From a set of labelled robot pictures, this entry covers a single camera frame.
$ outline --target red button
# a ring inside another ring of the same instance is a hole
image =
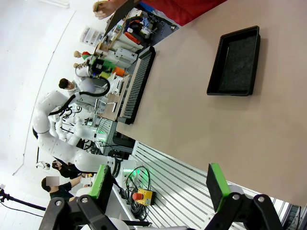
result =
[[[134,199],[134,200],[143,200],[143,194],[141,194],[141,193],[134,193],[132,195],[132,199]]]

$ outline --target beige table surface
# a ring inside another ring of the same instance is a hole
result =
[[[112,102],[116,102],[117,103],[115,111],[112,112],[113,106],[114,106],[113,104],[107,104],[105,112],[102,114],[103,118],[106,118],[106,119],[109,119],[109,120],[112,120],[112,121],[116,121],[117,120],[118,111],[119,111],[119,108],[120,108],[121,101],[123,99],[123,95],[125,93],[125,89],[126,89],[127,84],[128,84],[129,76],[126,76],[123,79],[124,79],[124,81],[123,81],[123,86],[122,86],[121,94],[119,96],[116,96],[116,95],[110,93],[107,96],[107,102],[108,103],[112,103]]]
[[[206,94],[220,36],[258,25],[254,94]],[[117,131],[202,170],[307,203],[307,1],[228,0],[155,46],[133,125]]]

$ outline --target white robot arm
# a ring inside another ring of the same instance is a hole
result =
[[[111,167],[112,174],[116,177],[117,175],[122,175],[124,169],[136,167],[135,161],[118,161],[112,157],[94,155],[52,136],[48,116],[51,111],[58,106],[62,106],[66,101],[67,98],[63,94],[58,91],[52,91],[39,101],[35,107],[37,113],[34,117],[33,130],[37,133],[38,146],[41,150],[62,161],[75,164],[82,172],[97,172],[100,165],[107,164]],[[118,178],[117,181],[120,186],[123,186],[121,178]]]

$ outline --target black shirt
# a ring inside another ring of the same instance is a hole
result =
[[[74,164],[62,165],[59,173],[61,176],[70,179],[74,179],[81,175],[81,172],[76,168]]]
[[[66,184],[62,184],[59,186],[59,190],[54,192],[54,193],[50,193],[50,197],[55,198],[55,197],[62,197],[64,198],[64,200],[66,200],[67,202],[69,202],[69,198],[72,198],[73,195],[70,194],[68,191],[71,190],[71,183],[68,182]]]

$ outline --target black tray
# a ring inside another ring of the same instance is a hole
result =
[[[221,36],[207,94],[253,94],[259,47],[258,26]]]

